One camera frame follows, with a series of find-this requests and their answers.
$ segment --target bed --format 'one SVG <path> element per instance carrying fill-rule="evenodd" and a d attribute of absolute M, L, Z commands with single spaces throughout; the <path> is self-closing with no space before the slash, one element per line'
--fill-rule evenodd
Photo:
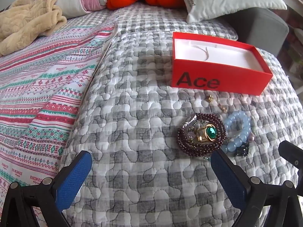
<path fill-rule="evenodd" d="M 0 58 L 1 212 L 10 183 L 37 184 L 58 173 L 82 98 L 116 31 L 106 18 L 71 19 Z"/>
<path fill-rule="evenodd" d="M 261 96 L 170 87 L 172 32 L 236 40 L 219 19 L 186 24 L 186 14 L 137 3 L 117 10 L 118 33 L 100 65 L 63 151 L 61 167 L 81 150 L 93 167 L 65 215 L 72 226 L 231 226 L 231 206 L 210 167 L 176 143 L 185 115 L 243 110 L 256 140 L 247 157 L 232 158 L 248 176 L 265 183 L 297 183 L 278 154 L 288 140 L 302 148 L 302 106 L 279 62 L 261 55 L 274 74 Z M 215 100 L 206 101 L 211 94 Z M 264 208 L 257 226 L 262 226 Z"/>

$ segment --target jewelry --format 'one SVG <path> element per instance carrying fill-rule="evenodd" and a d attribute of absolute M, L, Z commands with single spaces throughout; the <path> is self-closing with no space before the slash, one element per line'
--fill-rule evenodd
<path fill-rule="evenodd" d="M 223 122 L 213 114 L 191 114 L 178 128 L 177 142 L 189 156 L 204 156 L 221 148 L 226 139 Z"/>
<path fill-rule="evenodd" d="M 224 153 L 228 151 L 234 152 L 236 148 L 241 147 L 242 143 L 247 141 L 251 132 L 250 118 L 245 114 L 244 111 L 234 111 L 231 115 L 228 116 L 226 120 L 224 120 L 224 125 L 226 130 L 229 128 L 232 122 L 239 118 L 243 121 L 243 129 L 240 132 L 240 135 L 234 139 L 234 141 L 229 142 L 227 145 L 222 145 L 221 149 Z"/>
<path fill-rule="evenodd" d="M 212 102 L 214 100 L 214 98 L 211 96 L 211 95 L 209 95 L 208 97 L 207 97 L 207 101 L 208 102 Z"/>
<path fill-rule="evenodd" d="M 255 134 L 253 132 L 250 132 L 250 134 L 248 135 L 247 140 L 249 142 L 253 142 L 255 140 Z"/>
<path fill-rule="evenodd" d="M 227 113 L 227 108 L 222 106 L 220 103 L 218 104 L 218 107 L 224 112 Z"/>
<path fill-rule="evenodd" d="M 249 143 L 244 142 L 240 147 L 237 147 L 236 149 L 236 155 L 244 156 L 246 157 L 249 153 Z"/>

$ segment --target gold charm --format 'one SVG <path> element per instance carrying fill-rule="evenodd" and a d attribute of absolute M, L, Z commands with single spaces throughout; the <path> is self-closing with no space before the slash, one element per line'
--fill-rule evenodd
<path fill-rule="evenodd" d="M 195 132 L 199 142 L 214 142 L 217 137 L 217 129 L 212 124 L 207 124 L 202 128 L 198 128 Z"/>
<path fill-rule="evenodd" d="M 208 97 L 207 97 L 207 101 L 208 102 L 212 102 L 214 100 L 214 98 L 211 96 L 211 95 L 209 95 Z"/>
<path fill-rule="evenodd" d="M 218 107 L 224 112 L 227 113 L 227 108 L 222 106 L 221 104 L 218 104 Z"/>

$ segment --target open gift box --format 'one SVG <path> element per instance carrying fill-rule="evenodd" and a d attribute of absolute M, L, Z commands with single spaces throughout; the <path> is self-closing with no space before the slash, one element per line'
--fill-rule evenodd
<path fill-rule="evenodd" d="M 173 33 L 172 87 L 260 95 L 272 76 L 252 45 Z"/>

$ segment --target striped blanket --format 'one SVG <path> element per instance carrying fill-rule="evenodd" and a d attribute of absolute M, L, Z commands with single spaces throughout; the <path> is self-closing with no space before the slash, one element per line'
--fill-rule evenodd
<path fill-rule="evenodd" d="M 37 184 L 58 173 L 85 90 L 114 35 L 116 21 L 107 17 L 72 19 L 0 58 L 1 212 L 10 183 Z"/>

